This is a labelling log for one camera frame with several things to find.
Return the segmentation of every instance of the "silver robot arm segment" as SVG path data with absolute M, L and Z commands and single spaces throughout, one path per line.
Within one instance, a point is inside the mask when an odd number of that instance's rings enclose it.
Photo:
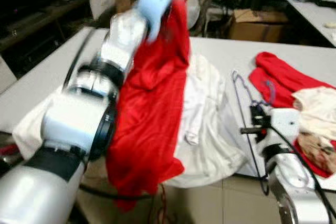
M 0 180 L 0 223 L 67 221 L 87 161 L 112 138 L 119 90 L 146 29 L 136 9 L 112 18 L 100 52 L 51 101 L 43 146 Z
M 257 151 L 265 159 L 269 187 L 277 199 L 282 223 L 330 223 L 310 173 L 271 128 L 277 129 L 289 142 L 294 141 L 299 134 L 299 112 L 272 109 L 270 115 L 266 115 L 258 105 L 250 109 L 254 127 L 240 131 L 242 134 L 257 134 Z

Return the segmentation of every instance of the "floor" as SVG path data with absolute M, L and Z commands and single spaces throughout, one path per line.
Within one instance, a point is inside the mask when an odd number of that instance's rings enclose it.
M 107 192 L 115 191 L 104 177 L 104 166 L 99 166 L 99 177 L 86 174 L 85 183 Z M 209 186 L 192 189 L 178 189 L 165 186 L 167 198 L 167 224 L 236 224 L 236 223 L 274 223 L 280 222 L 277 203 L 272 194 L 264 196 L 258 181 L 233 176 Z M 336 206 L 336 195 L 332 196 L 332 204 Z M 94 224 L 122 223 L 157 223 L 154 218 L 149 222 L 151 200 L 138 201 L 130 212 L 121 212 L 113 200 L 79 191 L 77 203 L 85 213 L 88 221 Z M 161 206 L 161 198 L 157 196 L 153 204 L 153 215 Z

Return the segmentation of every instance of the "beige cloth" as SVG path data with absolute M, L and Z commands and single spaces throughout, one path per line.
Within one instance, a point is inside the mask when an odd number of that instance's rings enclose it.
M 336 140 L 336 90 L 319 87 L 292 94 L 301 111 L 300 131 Z
M 316 166 L 328 173 L 336 172 L 336 152 L 324 137 L 300 133 L 298 143 L 305 154 Z

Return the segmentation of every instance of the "table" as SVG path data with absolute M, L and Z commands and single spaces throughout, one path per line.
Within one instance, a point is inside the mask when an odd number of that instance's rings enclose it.
M 89 61 L 100 49 L 107 31 L 107 29 L 98 29 L 94 33 L 83 50 L 79 63 Z M 0 131 L 11 133 L 27 112 L 62 84 L 72 59 L 88 32 L 89 28 L 82 29 L 0 95 L 0 111 L 4 115 L 0 117 Z M 242 121 L 230 75 L 235 69 L 247 80 L 248 75 L 254 69 L 254 57 L 259 52 L 272 52 L 299 71 L 336 86 L 334 77 L 336 49 L 334 48 L 197 37 L 191 38 L 191 47 L 192 53 L 202 54 L 208 58 L 226 78 L 229 103 L 239 126 L 242 126 Z M 247 83 L 253 96 L 261 99 L 259 92 L 248 81 Z M 246 105 L 244 108 L 246 108 L 246 119 L 249 120 L 248 106 Z
M 323 24 L 336 22 L 336 9 L 329 7 L 320 7 L 312 2 L 302 0 L 286 0 L 298 13 L 301 14 L 324 38 L 326 38 L 334 47 L 336 41 L 332 39 L 331 34 L 336 33 L 336 29 L 325 28 Z

